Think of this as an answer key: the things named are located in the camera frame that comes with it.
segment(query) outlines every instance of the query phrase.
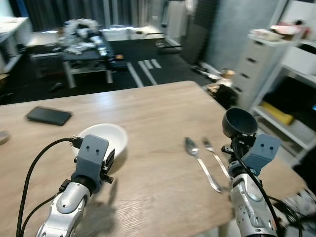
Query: cable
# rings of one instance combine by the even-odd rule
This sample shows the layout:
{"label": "cable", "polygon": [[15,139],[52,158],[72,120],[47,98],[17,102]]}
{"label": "cable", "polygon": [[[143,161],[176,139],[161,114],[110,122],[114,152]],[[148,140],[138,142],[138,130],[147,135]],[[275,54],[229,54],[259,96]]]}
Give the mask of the cable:
{"label": "cable", "polygon": [[43,201],[41,204],[39,204],[37,207],[35,207],[31,212],[30,214],[28,215],[28,217],[25,219],[24,223],[23,223],[23,226],[22,226],[22,230],[21,230],[21,234],[20,236],[23,237],[24,235],[24,230],[26,228],[26,225],[29,221],[29,219],[31,218],[31,216],[38,210],[40,209],[42,206],[44,206],[46,203],[48,203],[49,201],[52,201],[58,194],[60,194],[60,192],[56,193],[55,195],[51,196],[49,199]]}
{"label": "cable", "polygon": [[60,143],[60,142],[65,142],[65,141],[69,141],[69,142],[73,142],[73,138],[62,138],[59,139],[57,141],[54,141],[52,143],[50,143],[48,146],[46,146],[38,155],[37,157],[34,159],[34,161],[32,162],[29,171],[26,175],[25,178],[25,183],[24,183],[24,188],[23,188],[23,193],[22,193],[22,198],[21,198],[21,204],[20,204],[20,209],[19,209],[19,216],[18,216],[18,222],[17,222],[17,227],[16,227],[16,237],[21,237],[21,226],[22,226],[22,218],[23,218],[23,210],[24,210],[24,205],[25,205],[25,200],[26,200],[26,194],[28,191],[28,187],[29,187],[29,181],[30,181],[30,177],[32,174],[32,171],[36,165],[36,163],[38,162],[38,160],[40,159],[40,157],[52,146]]}
{"label": "cable", "polygon": [[[285,208],[285,210],[288,212],[288,213],[285,214],[287,220],[289,221],[290,225],[292,225],[292,226],[293,226],[294,223],[297,223],[296,226],[298,228],[298,235],[299,235],[299,237],[302,237],[303,236],[303,227],[302,227],[302,224],[300,223],[300,218],[298,217],[296,212],[289,205],[284,203],[283,201],[281,201],[281,200],[279,200],[279,199],[277,199],[275,197],[271,197],[271,196],[268,196],[268,198],[280,203]],[[289,216],[292,216],[294,221],[291,221],[289,219]]]}
{"label": "cable", "polygon": [[232,139],[232,149],[234,151],[234,155],[235,158],[239,161],[239,163],[241,164],[241,166],[245,169],[245,171],[247,172],[247,174],[250,176],[250,178],[253,180],[253,182],[257,185],[258,189],[260,190],[260,192],[262,193],[263,198],[265,199],[268,208],[272,214],[273,220],[276,224],[276,234],[278,234],[278,232],[281,230],[281,226],[277,220],[277,215],[272,207],[272,204],[266,194],[266,192],[264,191],[264,189],[261,187],[261,184],[259,183],[259,181],[255,178],[255,176],[252,174],[252,172],[249,170],[249,168],[245,165],[245,163],[242,161],[242,159],[239,157],[239,148],[238,148],[238,139],[240,136],[234,137]]}

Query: black carpet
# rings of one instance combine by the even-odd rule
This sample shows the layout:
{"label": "black carpet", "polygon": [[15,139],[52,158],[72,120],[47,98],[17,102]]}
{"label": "black carpet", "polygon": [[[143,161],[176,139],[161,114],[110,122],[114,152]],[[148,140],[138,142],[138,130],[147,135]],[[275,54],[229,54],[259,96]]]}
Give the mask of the black carpet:
{"label": "black carpet", "polygon": [[[192,72],[190,65],[179,54],[169,54],[170,52],[176,52],[175,49],[162,51],[162,53],[168,54],[158,54],[156,42],[157,39],[140,39],[113,41],[111,44],[116,54],[123,54],[125,60],[132,63],[144,86],[153,85],[138,64],[138,61],[146,59],[156,59],[162,66],[162,68],[150,69],[150,73],[158,84],[184,80],[193,80],[199,85],[209,83],[209,80],[203,76]],[[12,93],[12,95],[0,99],[0,104],[13,104],[137,87],[129,72],[113,73],[114,83],[111,84],[107,84],[104,72],[75,75],[75,80],[77,87],[70,89],[64,75],[36,78],[33,65],[26,54],[10,72],[4,90],[0,92],[0,96],[6,93]],[[56,82],[62,82],[64,87],[53,93],[49,92]]]}

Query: curtain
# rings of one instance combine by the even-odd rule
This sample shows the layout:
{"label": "curtain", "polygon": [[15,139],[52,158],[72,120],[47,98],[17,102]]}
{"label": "curtain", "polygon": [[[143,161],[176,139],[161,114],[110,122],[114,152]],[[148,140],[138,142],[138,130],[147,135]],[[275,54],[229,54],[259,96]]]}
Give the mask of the curtain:
{"label": "curtain", "polygon": [[69,19],[96,20],[101,29],[147,26],[151,0],[24,0],[35,31],[62,27]]}

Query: wooden table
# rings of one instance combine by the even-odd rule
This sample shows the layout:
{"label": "wooden table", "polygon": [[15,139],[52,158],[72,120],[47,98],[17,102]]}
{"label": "wooden table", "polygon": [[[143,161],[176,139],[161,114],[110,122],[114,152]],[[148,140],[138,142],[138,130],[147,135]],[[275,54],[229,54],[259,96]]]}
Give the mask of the wooden table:
{"label": "wooden table", "polygon": [[[26,121],[24,115],[41,105],[72,111],[62,127]],[[92,197],[76,236],[192,236],[233,218],[229,194],[209,185],[198,162],[187,155],[189,136],[202,147],[207,136],[220,152],[230,140],[222,133],[225,110],[194,82],[178,82],[129,90],[34,101],[0,107],[0,127],[11,134],[0,146],[0,236],[14,236],[22,187],[29,166],[42,148],[98,123],[115,123],[128,134],[126,161],[115,164],[115,182]],[[218,182],[229,186],[214,157],[201,157]],[[31,177],[26,215],[53,195],[73,173],[67,143],[49,150]],[[279,159],[261,174],[266,192],[284,198],[305,187],[304,181]],[[48,205],[30,220],[25,236],[34,236],[48,215]]]}

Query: fork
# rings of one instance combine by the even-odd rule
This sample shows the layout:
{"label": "fork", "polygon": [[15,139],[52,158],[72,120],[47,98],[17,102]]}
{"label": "fork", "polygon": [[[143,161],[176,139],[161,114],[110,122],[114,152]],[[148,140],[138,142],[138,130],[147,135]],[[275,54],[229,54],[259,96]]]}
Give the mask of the fork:
{"label": "fork", "polygon": [[220,167],[222,168],[224,174],[226,175],[226,177],[229,179],[229,181],[232,181],[232,178],[231,176],[229,175],[229,173],[227,172],[227,169],[225,168],[224,164],[222,163],[221,159],[218,157],[218,155],[215,153],[215,150],[211,144],[211,142],[206,138],[204,137],[203,138],[203,143],[205,145],[205,148],[212,152],[214,157],[216,158],[217,162],[219,163]]}

